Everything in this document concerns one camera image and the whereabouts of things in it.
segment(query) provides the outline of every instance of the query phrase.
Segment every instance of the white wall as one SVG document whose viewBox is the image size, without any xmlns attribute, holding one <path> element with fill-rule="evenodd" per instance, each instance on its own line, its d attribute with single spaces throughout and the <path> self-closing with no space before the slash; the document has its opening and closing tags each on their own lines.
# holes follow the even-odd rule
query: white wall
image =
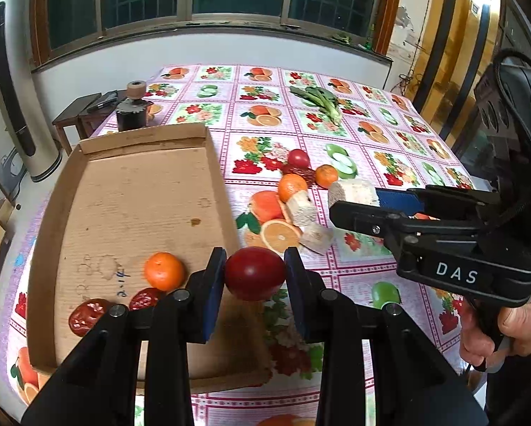
<svg viewBox="0 0 531 426">
<path fill-rule="evenodd" d="M 165 64 L 245 64 L 334 75 L 382 88 L 389 67 L 339 49 L 259 34 L 190 33 L 129 41 L 79 55 L 33 74 L 48 120 L 74 99 L 123 89 Z"/>
<path fill-rule="evenodd" d="M 409 69 L 415 65 L 419 50 L 415 44 L 425 31 L 427 23 L 427 9 L 431 6 L 432 0 L 399 0 L 399 6 L 407 10 L 411 19 L 411 25 L 404 28 L 396 24 L 389 42 L 387 55 L 394 60 L 386 89 L 392 89 L 399 82 L 399 75 L 407 75 Z"/>
</svg>

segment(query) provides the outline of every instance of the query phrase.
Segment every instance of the window frame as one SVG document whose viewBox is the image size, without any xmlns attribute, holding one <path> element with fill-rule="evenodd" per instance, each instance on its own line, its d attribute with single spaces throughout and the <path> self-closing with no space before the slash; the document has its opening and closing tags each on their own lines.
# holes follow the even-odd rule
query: window frame
<svg viewBox="0 0 531 426">
<path fill-rule="evenodd" d="M 384 27 L 386 24 L 389 24 L 389 21 L 384 20 L 382 17 L 377 17 L 377 15 L 393 14 L 394 17 L 391 17 L 391 24 L 393 24 L 395 13 L 397 12 L 397 1 L 398 0 L 374 0 L 372 4 L 368 27 L 375 26 L 375 30 L 372 33 L 374 38 L 372 46 L 377 54 L 386 54 L 389 45 L 389 37 L 391 36 L 391 31 L 387 34 L 387 27 Z M 196 24 L 221 24 L 229 22 L 233 27 L 239 27 L 249 25 L 253 22 L 254 24 L 252 25 L 255 25 L 256 27 L 262 26 L 270 30 L 278 29 L 280 32 L 286 32 L 287 29 L 292 29 L 296 33 L 315 35 L 317 37 L 325 38 L 326 40 L 331 40 L 331 37 L 334 35 L 345 33 L 350 37 L 353 45 L 363 45 L 366 42 L 365 37 L 360 37 L 340 29 L 315 24 L 313 22 L 291 19 L 289 17 L 291 0 L 283 0 L 281 15 L 279 17 L 246 13 L 193 14 L 193 0 L 177 0 L 176 16 L 164 16 L 134 21 L 108 29 L 103 28 L 101 0 L 95 0 L 96 32 L 73 40 L 59 48 L 51 49 L 47 3 L 48 0 L 30 0 L 29 4 L 31 48 L 33 55 L 31 61 L 35 68 L 48 64 L 60 56 L 65 56 L 69 53 L 92 47 L 99 42 L 116 41 L 128 36 L 140 36 L 142 34 L 153 32 L 170 32 L 177 28 L 191 28 Z M 342 45 L 340 42 L 334 40 L 333 42 L 336 46 Z"/>
</svg>

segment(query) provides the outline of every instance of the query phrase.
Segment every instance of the finger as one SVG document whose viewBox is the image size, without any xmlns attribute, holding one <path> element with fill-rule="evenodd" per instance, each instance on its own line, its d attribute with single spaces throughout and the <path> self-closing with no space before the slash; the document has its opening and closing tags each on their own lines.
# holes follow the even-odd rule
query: finger
<svg viewBox="0 0 531 426">
<path fill-rule="evenodd" d="M 478 327 L 465 329 L 460 333 L 460 344 L 471 354 L 489 357 L 494 352 L 494 342 Z"/>
<path fill-rule="evenodd" d="M 474 365 L 475 367 L 480 366 L 480 364 L 482 364 L 484 361 L 484 357 L 478 354 L 472 354 L 472 352 L 469 352 L 462 344 L 460 344 L 458 353 L 463 361 L 470 365 Z"/>
<path fill-rule="evenodd" d="M 531 341 L 531 303 L 518 308 L 502 308 L 498 315 L 500 331 L 519 341 Z"/>
<path fill-rule="evenodd" d="M 460 315 L 460 325 L 462 328 L 473 328 L 477 326 L 476 311 L 465 299 L 462 301 L 462 308 L 458 312 Z"/>
</svg>

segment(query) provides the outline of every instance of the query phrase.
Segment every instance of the floral tablecloth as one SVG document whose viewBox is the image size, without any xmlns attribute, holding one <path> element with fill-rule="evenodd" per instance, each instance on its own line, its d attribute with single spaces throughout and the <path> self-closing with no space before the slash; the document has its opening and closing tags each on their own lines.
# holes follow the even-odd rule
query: floral tablecloth
<svg viewBox="0 0 531 426">
<path fill-rule="evenodd" d="M 210 128 L 242 245 L 269 245 L 269 234 L 260 221 L 267 207 L 261 209 L 255 195 L 276 190 L 279 168 L 295 148 L 309 154 L 312 168 L 333 163 L 331 152 L 338 149 L 354 163 L 348 170 L 343 168 L 341 176 L 368 179 L 378 187 L 472 188 L 465 169 L 411 102 L 392 93 L 320 73 L 242 65 L 164 66 L 147 84 L 147 98 L 156 105 L 149 125 L 199 121 Z M 290 86 L 315 85 L 338 97 L 344 117 L 340 126 L 289 91 Z M 115 115 L 95 135 L 113 132 L 117 132 Z M 309 197 L 317 207 L 317 221 L 333 227 L 327 190 L 313 186 Z M 45 382 L 24 363 L 28 271 L 42 210 L 19 253 L 8 295 L 11 311 L 0 332 L 0 370 L 26 403 Z M 283 223 L 277 227 L 287 228 Z M 334 229 L 334 237 L 326 254 L 301 248 L 304 265 L 319 272 L 328 287 L 368 306 L 375 305 L 372 294 L 379 284 L 395 287 L 402 306 L 460 371 L 464 365 L 458 355 L 462 297 L 398 277 L 393 257 L 377 239 L 340 229 Z M 323 348 L 299 338 L 285 289 L 266 303 L 264 319 L 272 357 L 269 382 L 192 396 L 196 425 L 314 424 Z M 374 378 L 368 342 L 364 357 L 367 424 L 373 425 Z M 143 424 L 142 412 L 143 398 L 137 397 L 136 424 Z"/>
</svg>

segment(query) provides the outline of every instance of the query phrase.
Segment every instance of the red tomato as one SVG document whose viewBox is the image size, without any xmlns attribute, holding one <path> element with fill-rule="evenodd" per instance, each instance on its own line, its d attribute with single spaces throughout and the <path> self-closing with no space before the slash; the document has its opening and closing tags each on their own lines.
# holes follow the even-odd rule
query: red tomato
<svg viewBox="0 0 531 426">
<path fill-rule="evenodd" d="M 129 310 L 135 311 L 137 309 L 155 306 L 163 296 L 165 296 L 165 293 L 152 287 L 142 289 L 131 298 L 131 301 L 129 302 Z"/>
<path fill-rule="evenodd" d="M 285 264 L 272 250 L 248 246 L 228 258 L 224 281 L 241 300 L 265 301 L 283 285 Z"/>
<path fill-rule="evenodd" d="M 68 318 L 68 326 L 76 336 L 82 338 L 110 307 L 111 303 L 107 299 L 89 299 L 73 310 Z"/>
<path fill-rule="evenodd" d="M 309 168 L 311 166 L 311 160 L 305 151 L 301 149 L 293 149 L 287 156 L 287 163 L 289 165 L 299 166 L 301 168 Z"/>
</svg>

